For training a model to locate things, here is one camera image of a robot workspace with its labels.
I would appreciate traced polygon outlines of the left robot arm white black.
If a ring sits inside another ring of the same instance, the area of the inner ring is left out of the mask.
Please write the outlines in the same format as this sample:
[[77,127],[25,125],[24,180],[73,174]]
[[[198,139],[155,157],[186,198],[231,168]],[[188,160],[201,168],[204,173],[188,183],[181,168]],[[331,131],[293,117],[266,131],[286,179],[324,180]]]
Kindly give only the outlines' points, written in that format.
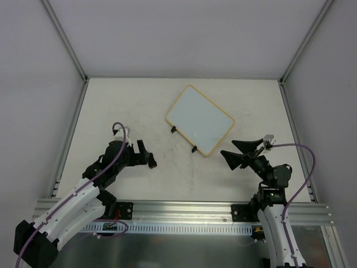
[[32,222],[20,222],[15,229],[15,266],[24,261],[30,267],[50,267],[66,243],[87,224],[97,219],[114,219],[117,199],[106,188],[124,168],[157,166],[143,141],[138,140],[137,145],[139,151],[135,152],[126,140],[110,142],[105,153],[85,169],[69,194]]

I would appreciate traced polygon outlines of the black whiteboard eraser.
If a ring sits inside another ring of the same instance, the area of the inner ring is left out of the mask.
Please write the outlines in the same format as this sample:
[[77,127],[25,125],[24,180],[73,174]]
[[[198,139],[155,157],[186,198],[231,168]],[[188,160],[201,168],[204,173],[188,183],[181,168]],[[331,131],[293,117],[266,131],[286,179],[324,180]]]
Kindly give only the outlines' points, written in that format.
[[150,169],[156,168],[157,167],[157,162],[155,160],[149,160],[148,161],[148,167]]

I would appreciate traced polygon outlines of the yellow framed whiteboard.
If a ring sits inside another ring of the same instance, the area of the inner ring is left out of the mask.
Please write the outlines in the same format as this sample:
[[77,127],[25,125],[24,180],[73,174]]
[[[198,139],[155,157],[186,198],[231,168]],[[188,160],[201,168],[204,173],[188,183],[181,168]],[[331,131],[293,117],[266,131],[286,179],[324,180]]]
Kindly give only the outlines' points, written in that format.
[[235,126],[232,116],[192,85],[184,88],[165,119],[204,156],[209,156]]

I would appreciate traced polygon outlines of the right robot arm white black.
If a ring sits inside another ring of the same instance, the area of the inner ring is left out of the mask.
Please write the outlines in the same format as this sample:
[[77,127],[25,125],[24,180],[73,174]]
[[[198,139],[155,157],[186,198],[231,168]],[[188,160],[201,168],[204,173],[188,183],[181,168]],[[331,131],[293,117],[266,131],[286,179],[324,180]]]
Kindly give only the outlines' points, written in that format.
[[240,151],[222,150],[231,170],[251,168],[261,179],[258,191],[248,204],[231,205],[233,222],[259,222],[261,228],[252,231],[252,239],[267,243],[269,258],[262,259],[263,267],[307,267],[298,248],[288,215],[292,203],[286,198],[286,189],[292,175],[289,164],[272,166],[263,155],[275,147],[274,136],[266,135],[256,141],[234,140]]

